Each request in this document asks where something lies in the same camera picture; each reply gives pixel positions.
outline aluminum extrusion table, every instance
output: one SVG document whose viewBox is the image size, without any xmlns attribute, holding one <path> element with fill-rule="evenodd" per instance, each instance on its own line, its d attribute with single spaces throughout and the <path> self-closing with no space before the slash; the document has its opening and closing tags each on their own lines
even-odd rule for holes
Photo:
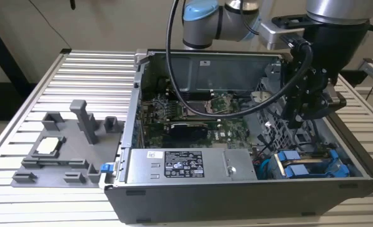
<svg viewBox="0 0 373 227">
<path fill-rule="evenodd" d="M 18 227 L 125 226 L 102 189 L 12 188 L 23 157 L 43 129 L 47 111 L 75 119 L 68 106 L 85 99 L 97 119 L 126 120 L 134 79 L 133 52 L 71 51 L 59 55 L 38 87 L 0 135 L 0 224 Z M 341 78 L 336 87 L 348 100 L 338 116 L 373 157 L 373 108 Z M 317 218 L 273 218 L 167 223 L 167 226 L 328 226 L 373 227 L 373 194 L 349 199 Z"/>
</svg>

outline white label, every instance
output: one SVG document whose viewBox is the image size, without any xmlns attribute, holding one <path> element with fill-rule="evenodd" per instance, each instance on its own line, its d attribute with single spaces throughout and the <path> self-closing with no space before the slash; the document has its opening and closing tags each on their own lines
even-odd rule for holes
<svg viewBox="0 0 373 227">
<path fill-rule="evenodd" d="M 210 66 L 210 61 L 201 61 L 201 66 Z"/>
<path fill-rule="evenodd" d="M 163 152 L 162 151 L 149 151 L 147 158 L 162 158 Z"/>
</svg>

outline wall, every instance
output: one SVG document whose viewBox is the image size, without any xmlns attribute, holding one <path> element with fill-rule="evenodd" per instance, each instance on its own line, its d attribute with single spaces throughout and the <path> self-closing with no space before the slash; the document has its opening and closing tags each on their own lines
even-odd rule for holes
<svg viewBox="0 0 373 227">
<path fill-rule="evenodd" d="M 75 11 L 68 0 L 32 1 L 74 49 L 165 47 L 170 0 L 78 0 Z M 27 0 L 0 0 L 0 36 L 24 74 L 38 81 L 67 45 Z M 173 48 L 183 49 L 179 14 Z M 215 41 L 213 49 L 246 51 L 249 42 Z"/>
</svg>

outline motherboard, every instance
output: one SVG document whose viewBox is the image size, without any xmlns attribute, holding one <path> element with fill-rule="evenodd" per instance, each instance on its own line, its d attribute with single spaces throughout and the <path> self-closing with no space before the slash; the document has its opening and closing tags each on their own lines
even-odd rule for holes
<svg viewBox="0 0 373 227">
<path fill-rule="evenodd" d="M 238 111 L 238 101 L 229 93 L 211 93 L 206 101 L 189 101 L 203 113 Z M 253 148 L 245 120 L 198 116 L 185 105 L 158 94 L 142 102 L 145 148 Z"/>
</svg>

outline power supply label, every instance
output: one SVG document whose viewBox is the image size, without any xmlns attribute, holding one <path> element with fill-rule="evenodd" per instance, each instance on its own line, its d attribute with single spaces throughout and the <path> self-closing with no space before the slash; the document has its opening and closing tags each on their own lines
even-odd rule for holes
<svg viewBox="0 0 373 227">
<path fill-rule="evenodd" d="M 201 151 L 166 151 L 165 176 L 205 177 L 203 156 Z"/>
</svg>

